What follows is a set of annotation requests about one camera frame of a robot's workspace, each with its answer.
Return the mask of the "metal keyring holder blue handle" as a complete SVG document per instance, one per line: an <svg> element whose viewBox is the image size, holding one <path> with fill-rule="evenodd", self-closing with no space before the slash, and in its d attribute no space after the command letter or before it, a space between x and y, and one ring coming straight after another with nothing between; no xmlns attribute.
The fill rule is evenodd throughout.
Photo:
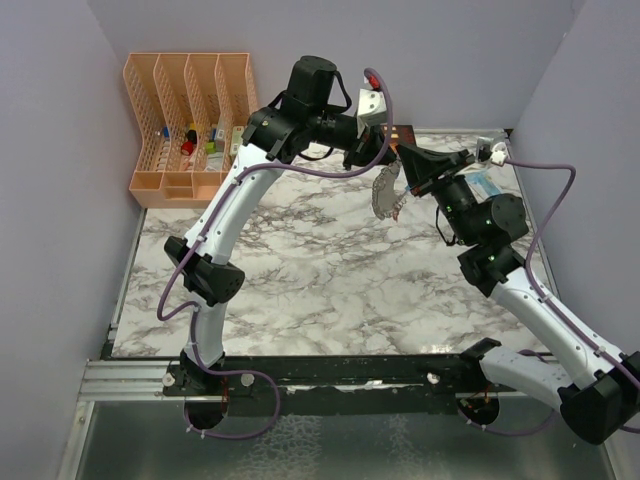
<svg viewBox="0 0 640 480"><path fill-rule="evenodd" d="M405 203L403 192L395 191L395 182L401 172L402 165L395 161L384 166L376 176L371 190L371 206L374 215L379 220L391 218L394 210L402 210Z"/></svg>

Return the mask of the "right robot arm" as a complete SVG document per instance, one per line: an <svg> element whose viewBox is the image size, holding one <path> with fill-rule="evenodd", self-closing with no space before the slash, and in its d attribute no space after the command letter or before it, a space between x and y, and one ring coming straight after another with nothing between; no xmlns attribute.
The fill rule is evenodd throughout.
<svg viewBox="0 0 640 480"><path fill-rule="evenodd" d="M551 352L545 364L493 339L464 351L461 383L481 391L498 384L546 404L583 441L600 445L639 412L639 355L625 354L584 324L534 274L530 256L513 242L528 232L523 200L498 194L478 201L463 174L475 163L510 163L505 146L472 155L441 153L400 143L397 155L415 197L431 195L449 223L463 276L510 311Z"/></svg>

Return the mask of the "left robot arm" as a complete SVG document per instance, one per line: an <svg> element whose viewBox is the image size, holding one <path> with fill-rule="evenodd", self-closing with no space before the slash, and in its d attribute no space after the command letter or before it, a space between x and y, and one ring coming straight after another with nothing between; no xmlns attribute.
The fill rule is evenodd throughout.
<svg viewBox="0 0 640 480"><path fill-rule="evenodd" d="M391 158L393 103L380 74L367 68L366 86L353 116L352 102L332 105L333 86L344 84L337 66L306 55L293 66L287 87L253 112L229 173L198 221L164 250L184 280L192 316L183 357L192 363L186 382L206 395L220 385L222 333L228 302L245 274L230 262L236 241L262 197L283 172L346 180Z"/></svg>

